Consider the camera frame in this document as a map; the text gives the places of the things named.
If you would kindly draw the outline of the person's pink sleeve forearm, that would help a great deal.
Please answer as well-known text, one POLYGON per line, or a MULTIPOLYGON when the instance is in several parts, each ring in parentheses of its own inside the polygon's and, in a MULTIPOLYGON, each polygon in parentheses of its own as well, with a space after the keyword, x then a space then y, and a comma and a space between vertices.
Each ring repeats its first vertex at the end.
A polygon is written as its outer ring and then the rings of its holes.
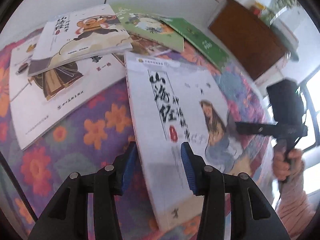
POLYGON ((311 222, 315 211, 303 190, 304 162, 288 183, 283 185, 280 203, 276 208, 290 239, 297 239, 311 222))

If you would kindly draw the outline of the person's right hand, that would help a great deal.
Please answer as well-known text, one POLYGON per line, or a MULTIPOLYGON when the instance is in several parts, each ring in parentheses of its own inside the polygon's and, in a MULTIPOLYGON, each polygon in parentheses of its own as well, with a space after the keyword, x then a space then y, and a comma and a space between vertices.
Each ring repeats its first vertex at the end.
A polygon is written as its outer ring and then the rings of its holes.
POLYGON ((285 161, 286 147, 276 144, 273 148, 273 174, 279 181, 285 181, 287 177, 295 178, 304 169, 302 160, 303 151, 300 149, 292 149, 288 154, 288 159, 292 162, 289 164, 285 161))

